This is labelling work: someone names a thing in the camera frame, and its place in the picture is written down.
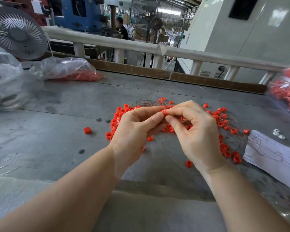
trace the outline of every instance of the seated worker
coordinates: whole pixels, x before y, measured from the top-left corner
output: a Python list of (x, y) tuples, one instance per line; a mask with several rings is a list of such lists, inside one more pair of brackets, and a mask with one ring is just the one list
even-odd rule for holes
[[(147, 137), (166, 127), (165, 120), (209, 185), (229, 232), (290, 232), (290, 224), (221, 155), (216, 120), (210, 114), (193, 101), (167, 109), (165, 120), (162, 109), (125, 113), (107, 147), (7, 214), (0, 220), (0, 232), (92, 231), (115, 185), (140, 158)], [(176, 118), (181, 116), (193, 124), (191, 129)]]
[(124, 20), (120, 17), (116, 18), (116, 31), (121, 33), (121, 38), (125, 40), (129, 40), (127, 29), (122, 25)]

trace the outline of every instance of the fan grille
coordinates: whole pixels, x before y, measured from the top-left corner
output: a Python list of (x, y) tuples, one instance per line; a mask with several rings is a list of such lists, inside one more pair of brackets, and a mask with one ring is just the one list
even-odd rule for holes
[(27, 13), (11, 7), (0, 7), (0, 47), (22, 59), (39, 58), (48, 48), (39, 24)]

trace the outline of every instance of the black shirt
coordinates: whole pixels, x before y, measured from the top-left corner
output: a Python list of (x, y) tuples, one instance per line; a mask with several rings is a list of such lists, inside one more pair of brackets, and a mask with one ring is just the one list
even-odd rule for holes
[(127, 29), (124, 26), (121, 27), (121, 30), (119, 30), (119, 28), (117, 27), (116, 31), (119, 31), (124, 36), (123, 39), (129, 40)]

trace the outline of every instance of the blue machine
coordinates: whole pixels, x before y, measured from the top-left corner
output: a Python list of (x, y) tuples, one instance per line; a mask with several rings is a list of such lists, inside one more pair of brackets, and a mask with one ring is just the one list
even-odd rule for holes
[(54, 16), (55, 24), (88, 33), (100, 32), (104, 15), (100, 4), (104, 0), (61, 0), (63, 16)]

